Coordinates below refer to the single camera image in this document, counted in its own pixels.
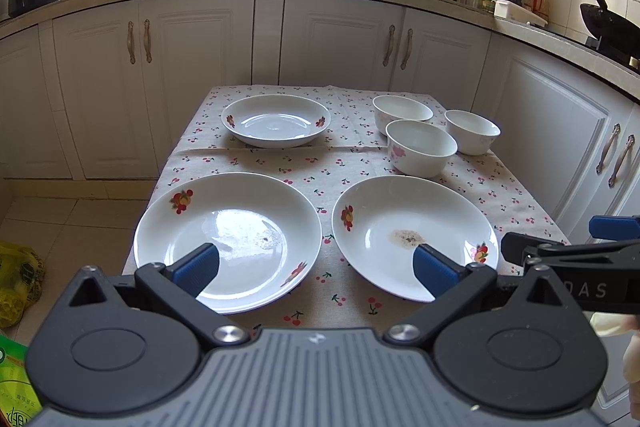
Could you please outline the gloved right hand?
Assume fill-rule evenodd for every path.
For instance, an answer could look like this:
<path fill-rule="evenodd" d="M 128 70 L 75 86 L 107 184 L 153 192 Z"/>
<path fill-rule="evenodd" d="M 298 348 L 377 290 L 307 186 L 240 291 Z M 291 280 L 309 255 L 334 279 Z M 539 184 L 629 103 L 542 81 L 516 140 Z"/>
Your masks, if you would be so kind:
<path fill-rule="evenodd" d="M 622 358 L 623 377 L 633 392 L 639 391 L 639 317 L 638 315 L 596 312 L 590 319 L 600 337 L 630 334 Z"/>

